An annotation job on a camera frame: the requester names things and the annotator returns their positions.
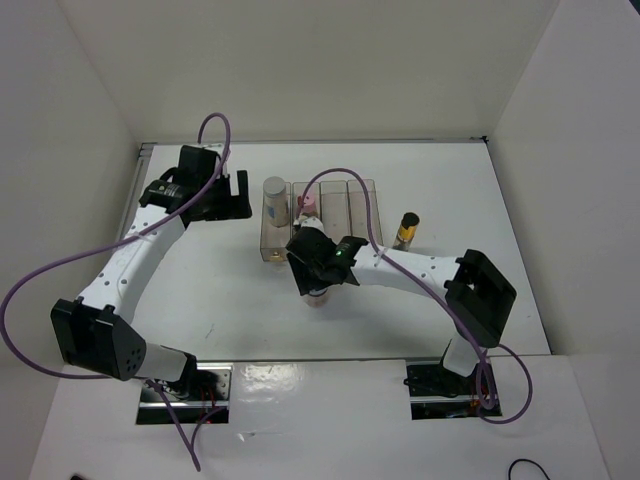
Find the red label spice jar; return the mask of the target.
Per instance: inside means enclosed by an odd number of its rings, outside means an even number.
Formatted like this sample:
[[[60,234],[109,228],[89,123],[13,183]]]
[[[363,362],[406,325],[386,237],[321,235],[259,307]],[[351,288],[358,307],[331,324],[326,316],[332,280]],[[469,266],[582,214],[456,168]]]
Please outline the red label spice jar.
[[[304,302],[312,308],[319,308],[326,304],[329,299],[329,288],[310,290],[303,297]]]

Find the blue label spice bottle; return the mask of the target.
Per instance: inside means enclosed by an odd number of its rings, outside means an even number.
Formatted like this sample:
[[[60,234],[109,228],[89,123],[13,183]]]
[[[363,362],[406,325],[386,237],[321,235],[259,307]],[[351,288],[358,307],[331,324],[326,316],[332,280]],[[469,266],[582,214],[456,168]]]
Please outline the blue label spice bottle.
[[[289,223],[289,198],[287,183],[278,176],[271,176],[263,182],[263,199],[267,218],[276,228]]]

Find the pink cap spice bottle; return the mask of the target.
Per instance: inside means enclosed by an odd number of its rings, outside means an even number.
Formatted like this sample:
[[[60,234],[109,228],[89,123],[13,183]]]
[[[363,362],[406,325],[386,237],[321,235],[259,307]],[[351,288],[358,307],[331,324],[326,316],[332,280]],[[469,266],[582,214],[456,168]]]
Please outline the pink cap spice bottle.
[[[320,217],[316,196],[312,190],[309,190],[304,196],[299,196],[297,202],[298,210],[296,219],[298,221],[302,222],[306,218]]]

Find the black cap yellow bottle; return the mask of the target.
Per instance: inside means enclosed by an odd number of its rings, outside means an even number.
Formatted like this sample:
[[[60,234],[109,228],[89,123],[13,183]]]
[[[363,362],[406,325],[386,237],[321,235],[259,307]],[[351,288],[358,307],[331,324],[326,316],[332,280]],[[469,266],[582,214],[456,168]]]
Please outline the black cap yellow bottle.
[[[415,237],[420,218],[414,212],[406,212],[396,232],[392,248],[400,251],[408,251]]]

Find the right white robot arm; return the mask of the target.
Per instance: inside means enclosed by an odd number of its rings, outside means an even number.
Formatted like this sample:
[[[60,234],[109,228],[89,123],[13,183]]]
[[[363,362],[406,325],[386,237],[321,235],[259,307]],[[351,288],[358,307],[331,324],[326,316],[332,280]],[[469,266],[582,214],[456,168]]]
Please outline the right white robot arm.
[[[517,298],[515,288],[482,252],[434,257],[375,246],[346,236],[334,243],[315,227],[302,227],[286,245],[302,296],[317,297],[335,285],[379,286],[430,298],[452,316],[456,333],[438,369],[450,393],[473,380],[479,355],[496,348]]]

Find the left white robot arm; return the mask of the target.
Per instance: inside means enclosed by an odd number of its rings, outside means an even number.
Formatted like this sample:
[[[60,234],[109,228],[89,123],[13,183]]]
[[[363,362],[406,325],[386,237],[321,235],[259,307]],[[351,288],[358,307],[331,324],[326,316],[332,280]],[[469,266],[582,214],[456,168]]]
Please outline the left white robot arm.
[[[152,379],[180,400],[208,380],[194,355],[147,342],[132,323],[156,269],[191,223],[251,217],[248,173],[236,176],[233,192],[217,152],[182,146],[177,166],[142,193],[126,245],[76,299],[53,306],[51,320],[66,363],[121,381]]]

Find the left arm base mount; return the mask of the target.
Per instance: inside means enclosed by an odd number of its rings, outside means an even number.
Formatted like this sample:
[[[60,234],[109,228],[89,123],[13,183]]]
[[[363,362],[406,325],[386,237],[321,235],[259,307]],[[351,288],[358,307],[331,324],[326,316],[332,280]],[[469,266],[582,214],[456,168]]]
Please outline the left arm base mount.
[[[170,403],[176,418],[187,425],[227,424],[233,365],[231,363],[199,362],[196,379],[186,390],[176,384],[155,380],[162,390],[144,384],[136,416],[137,425],[166,425],[172,418],[163,397]]]

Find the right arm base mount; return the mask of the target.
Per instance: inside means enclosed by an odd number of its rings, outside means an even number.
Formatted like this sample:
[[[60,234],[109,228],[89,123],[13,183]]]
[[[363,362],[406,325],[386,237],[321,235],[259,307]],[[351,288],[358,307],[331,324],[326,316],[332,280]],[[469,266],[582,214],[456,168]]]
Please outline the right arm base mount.
[[[413,420],[445,420],[502,415],[498,395],[494,407],[486,410],[480,397],[489,400],[485,379],[481,382],[481,394],[476,387],[476,375],[462,377],[446,370],[439,363],[413,362],[406,364],[403,384],[408,389],[409,405]]]

